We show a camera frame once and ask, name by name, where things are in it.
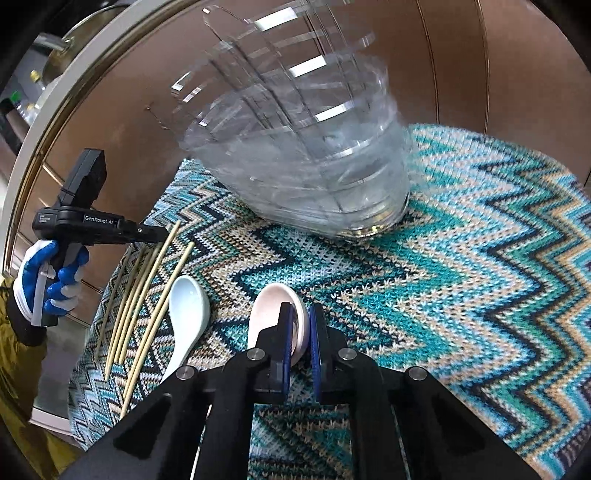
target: tablecloth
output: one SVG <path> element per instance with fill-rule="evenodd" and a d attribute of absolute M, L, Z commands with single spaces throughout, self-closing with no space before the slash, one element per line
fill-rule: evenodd
<path fill-rule="evenodd" d="M 589 199 L 542 153 L 461 129 L 416 125 L 413 133 L 434 188 L 413 193 L 400 225 L 358 245 L 262 220 L 185 160 L 148 217 L 182 226 L 125 365 L 106 382 L 106 348 L 98 365 L 92 355 L 112 279 L 72 375 L 70 423 L 80 444 L 89 448 L 118 421 L 150 313 L 194 241 L 183 273 L 204 287 L 212 316 L 189 364 L 218 367 L 245 349 L 255 296 L 283 282 L 326 306 L 351 347 L 383 367 L 427 368 L 542 478 L 561 477 L 591 434 Z M 166 317 L 132 406 L 158 385 L 173 346 Z M 273 475 L 352 476 L 346 407 L 314 402 L 309 360 L 293 370 L 284 406 L 255 409 L 249 477 Z"/>

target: zigzag patterned cloth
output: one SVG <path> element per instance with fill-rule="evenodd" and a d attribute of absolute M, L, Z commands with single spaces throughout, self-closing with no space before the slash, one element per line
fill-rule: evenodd
<path fill-rule="evenodd" d="M 99 364 L 93 360 L 112 280 L 73 373 L 70 422 L 80 444 L 89 448 L 118 421 L 148 318 L 194 241 L 183 273 L 205 288 L 212 316 L 189 364 L 218 367 L 244 350 L 254 298 L 283 282 L 306 303 L 326 306 L 350 346 L 383 367 L 424 366 L 543 479 L 560 478 L 591 435 L 589 199 L 543 154 L 459 129 L 417 125 L 414 135 L 439 188 L 415 194 L 400 226 L 360 245 L 261 220 L 186 160 L 149 216 L 183 224 L 125 365 L 106 382 L 106 346 Z M 158 385 L 173 346 L 166 317 L 132 406 Z M 311 391 L 308 360 L 294 369 L 284 406 L 257 406 L 250 478 L 352 477 L 346 408 L 320 407 Z"/>

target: person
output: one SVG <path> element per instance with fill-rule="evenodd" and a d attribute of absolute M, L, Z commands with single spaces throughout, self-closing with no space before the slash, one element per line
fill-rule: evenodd
<path fill-rule="evenodd" d="M 39 240 L 26 251 L 16 279 L 0 286 L 0 478 L 53 480 L 83 451 L 29 423 L 41 362 L 47 353 L 46 329 L 31 324 L 40 267 L 58 252 L 56 241 Z M 76 259 L 47 288 L 43 309 L 64 316 L 76 307 L 89 253 Z"/>

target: gloved hand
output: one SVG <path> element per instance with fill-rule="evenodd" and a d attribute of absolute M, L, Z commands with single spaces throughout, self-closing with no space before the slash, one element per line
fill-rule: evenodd
<path fill-rule="evenodd" d="M 37 241 L 26 251 L 21 268 L 18 270 L 18 276 L 14 282 L 14 297 L 18 309 L 29 322 L 33 318 L 33 303 L 39 269 L 56 255 L 58 249 L 59 246 L 55 240 Z M 57 273 L 59 282 L 47 287 L 49 299 L 43 304 L 45 312 L 63 317 L 76 307 L 81 289 L 80 280 L 84 265 L 88 263 L 89 257 L 88 249 L 81 247 L 76 259 Z"/>

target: pot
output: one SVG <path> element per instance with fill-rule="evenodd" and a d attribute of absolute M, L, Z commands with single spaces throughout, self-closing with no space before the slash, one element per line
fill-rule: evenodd
<path fill-rule="evenodd" d="M 41 33 L 35 45 L 51 48 L 41 78 L 46 85 L 58 78 L 88 42 L 129 5 L 111 5 L 78 22 L 63 38 Z"/>

